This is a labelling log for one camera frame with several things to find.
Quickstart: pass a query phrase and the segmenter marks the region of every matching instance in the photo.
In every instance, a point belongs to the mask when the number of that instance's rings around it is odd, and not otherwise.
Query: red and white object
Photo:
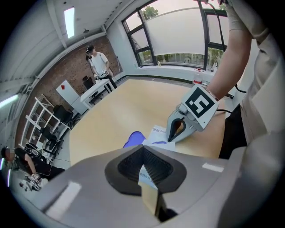
[[[201,70],[201,68],[196,68],[196,74],[194,76],[194,80],[193,80],[193,84],[198,84],[201,85],[202,84],[202,76],[201,73],[204,72]]]

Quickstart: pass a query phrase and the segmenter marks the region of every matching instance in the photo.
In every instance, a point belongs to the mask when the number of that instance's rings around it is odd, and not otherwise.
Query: window
[[[211,4],[228,43],[225,5]],[[213,71],[223,55],[220,29],[209,4],[191,0],[157,0],[122,21],[139,66],[181,65]]]

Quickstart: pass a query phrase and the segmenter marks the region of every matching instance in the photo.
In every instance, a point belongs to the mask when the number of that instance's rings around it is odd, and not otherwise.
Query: white desk
[[[105,86],[106,84],[109,84],[112,91],[115,89],[113,85],[111,84],[109,79],[102,79],[101,81],[97,82],[94,86],[92,86],[89,90],[87,90],[81,97],[80,102],[83,103],[88,109],[92,109],[92,105],[89,103],[88,99],[96,93],[102,86]]]

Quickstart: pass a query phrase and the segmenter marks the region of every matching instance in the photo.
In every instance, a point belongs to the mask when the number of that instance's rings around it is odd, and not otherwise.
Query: person
[[[113,72],[110,69],[110,63],[106,56],[101,53],[97,52],[93,45],[89,45],[86,50],[86,55],[90,55],[90,63],[93,67],[93,70],[96,76],[99,76],[99,79],[109,79],[113,87],[116,89],[117,85],[113,81],[112,77],[114,77]]]
[[[8,147],[3,147],[1,155],[2,158],[8,162],[12,162],[15,159],[15,155],[17,155],[19,163],[25,169],[24,171],[30,175],[39,174],[41,178],[46,178],[48,181],[65,171],[65,169],[48,165],[40,160],[39,155],[37,154],[28,154],[24,148],[10,149]]]
[[[207,90],[217,100],[223,98],[237,84],[244,72],[252,39],[256,40],[260,49],[255,61],[254,80],[244,99],[225,121],[219,158],[229,159],[235,148],[247,146],[253,139],[267,133],[253,98],[264,86],[281,55],[268,28],[245,1],[228,0],[225,9],[229,21],[228,46]]]

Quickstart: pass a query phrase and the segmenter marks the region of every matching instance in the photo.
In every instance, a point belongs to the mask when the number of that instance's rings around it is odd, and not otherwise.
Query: black cap
[[[89,53],[92,52],[92,50],[94,49],[94,46],[93,45],[89,45],[86,49],[86,55],[88,55]]]

